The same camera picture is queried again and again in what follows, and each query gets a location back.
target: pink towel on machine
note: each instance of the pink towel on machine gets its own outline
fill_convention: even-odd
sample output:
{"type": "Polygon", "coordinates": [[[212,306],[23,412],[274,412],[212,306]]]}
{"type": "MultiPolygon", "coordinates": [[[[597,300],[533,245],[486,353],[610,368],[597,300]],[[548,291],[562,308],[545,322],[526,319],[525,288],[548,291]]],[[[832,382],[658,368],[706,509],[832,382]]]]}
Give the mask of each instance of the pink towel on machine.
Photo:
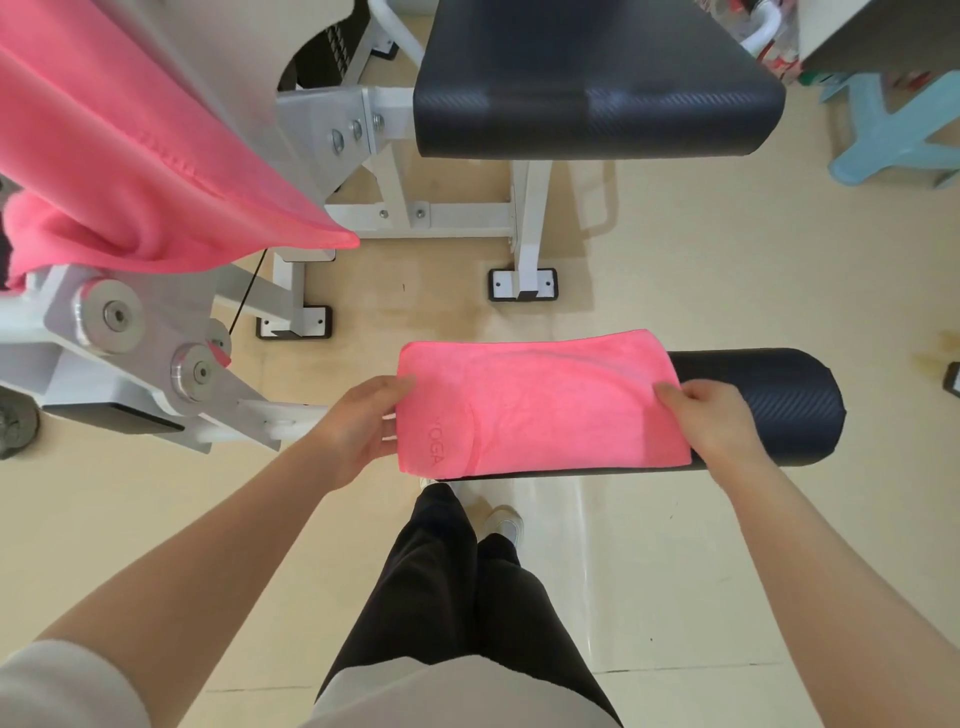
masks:
{"type": "Polygon", "coordinates": [[[400,469],[437,480],[496,473],[688,465],[653,384],[678,384],[649,331],[532,344],[415,342],[397,374],[400,469]]]}
{"type": "Polygon", "coordinates": [[[0,0],[11,288],[35,268],[208,270],[356,235],[180,88],[91,0],[0,0]]]}

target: shoe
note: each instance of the shoe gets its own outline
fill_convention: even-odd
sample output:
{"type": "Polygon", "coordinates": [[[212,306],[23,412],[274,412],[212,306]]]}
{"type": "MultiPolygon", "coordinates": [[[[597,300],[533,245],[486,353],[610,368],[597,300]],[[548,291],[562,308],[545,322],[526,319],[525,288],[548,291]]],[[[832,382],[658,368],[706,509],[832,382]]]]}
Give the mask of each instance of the shoe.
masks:
{"type": "Polygon", "coordinates": [[[484,522],[480,530],[480,541],[492,533],[500,534],[513,544],[514,548],[520,548],[520,542],[523,540],[523,519],[510,506],[501,505],[495,508],[484,522]]]}

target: white pipe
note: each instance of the white pipe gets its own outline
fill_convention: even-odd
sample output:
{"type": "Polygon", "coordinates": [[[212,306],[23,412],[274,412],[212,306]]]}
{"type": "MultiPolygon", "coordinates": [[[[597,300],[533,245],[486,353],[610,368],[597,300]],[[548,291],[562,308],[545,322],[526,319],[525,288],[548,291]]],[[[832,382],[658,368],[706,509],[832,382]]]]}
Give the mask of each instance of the white pipe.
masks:
{"type": "Polygon", "coordinates": [[[414,38],[414,34],[396,16],[396,13],[387,5],[387,0],[369,0],[370,14],[376,18],[384,32],[396,43],[417,68],[423,64],[423,46],[414,38]]]}
{"type": "Polygon", "coordinates": [[[760,0],[750,17],[759,18],[761,21],[760,27],[749,37],[744,38],[740,45],[756,58],[767,47],[767,43],[774,39],[780,29],[780,24],[783,22],[783,13],[780,12],[780,6],[774,0],[760,0]]]}

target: black padded seat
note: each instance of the black padded seat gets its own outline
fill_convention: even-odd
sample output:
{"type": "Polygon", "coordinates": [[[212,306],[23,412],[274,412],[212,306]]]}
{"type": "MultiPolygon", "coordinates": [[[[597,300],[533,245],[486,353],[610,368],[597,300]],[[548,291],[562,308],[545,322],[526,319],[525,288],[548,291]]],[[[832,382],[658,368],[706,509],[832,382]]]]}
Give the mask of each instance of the black padded seat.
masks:
{"type": "Polygon", "coordinates": [[[441,0],[414,119],[425,157],[715,157],[784,100],[693,0],[441,0]]]}

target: black foam roller pad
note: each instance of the black foam roller pad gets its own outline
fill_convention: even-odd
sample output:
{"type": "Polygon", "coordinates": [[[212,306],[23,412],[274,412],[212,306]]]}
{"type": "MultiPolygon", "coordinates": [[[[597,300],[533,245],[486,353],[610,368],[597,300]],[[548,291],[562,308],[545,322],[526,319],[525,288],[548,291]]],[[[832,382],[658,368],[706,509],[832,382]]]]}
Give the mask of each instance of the black foam roller pad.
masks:
{"type": "Polygon", "coordinates": [[[785,99],[692,0],[441,0],[414,127],[424,157],[734,156],[785,99]]]}
{"type": "MultiPolygon", "coordinates": [[[[830,370],[796,349],[734,349],[718,352],[670,352],[680,382],[714,379],[733,384],[750,405],[767,454],[783,467],[811,465],[832,454],[840,441],[847,410],[830,370]]],[[[501,473],[460,478],[556,477],[702,470],[703,459],[682,468],[601,468],[577,471],[501,473]]]]}

